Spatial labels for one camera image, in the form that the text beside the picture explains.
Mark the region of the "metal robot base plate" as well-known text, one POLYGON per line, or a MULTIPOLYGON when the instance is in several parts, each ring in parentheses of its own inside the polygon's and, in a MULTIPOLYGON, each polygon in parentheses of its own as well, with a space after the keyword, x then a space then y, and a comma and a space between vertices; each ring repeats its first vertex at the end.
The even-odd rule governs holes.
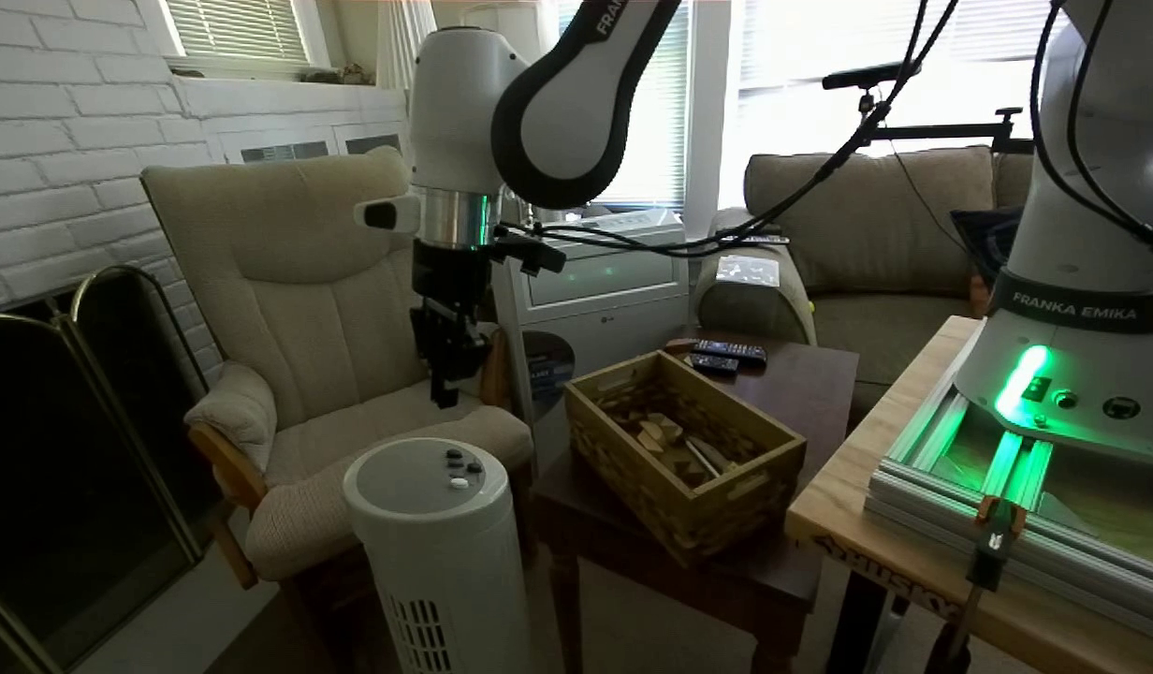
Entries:
MULTIPOLYGON (((933 393, 878 456, 866 508, 963 565, 974 563, 995 441, 1003 429, 963 393, 933 393)), ((1153 637, 1153 469, 1053 448, 1003 575, 1153 637)))

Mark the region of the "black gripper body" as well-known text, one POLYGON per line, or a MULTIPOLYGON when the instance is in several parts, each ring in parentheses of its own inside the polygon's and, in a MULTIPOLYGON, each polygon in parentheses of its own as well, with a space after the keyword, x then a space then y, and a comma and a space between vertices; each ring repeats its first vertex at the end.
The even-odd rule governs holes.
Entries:
POLYGON ((487 255, 430 242, 410 246, 410 291, 420 296, 410 312, 416 352, 434 358, 443 377, 448 352, 467 352, 471 374, 487 363, 490 337, 476 321, 487 290, 487 255))

